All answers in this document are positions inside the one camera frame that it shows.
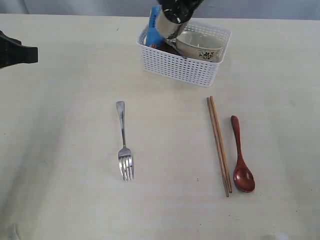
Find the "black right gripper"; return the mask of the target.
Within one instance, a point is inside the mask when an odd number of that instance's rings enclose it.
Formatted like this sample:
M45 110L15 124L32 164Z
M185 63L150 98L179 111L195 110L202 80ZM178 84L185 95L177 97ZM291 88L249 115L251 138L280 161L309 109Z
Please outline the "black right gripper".
M188 22L204 0L158 0L165 17L172 23Z

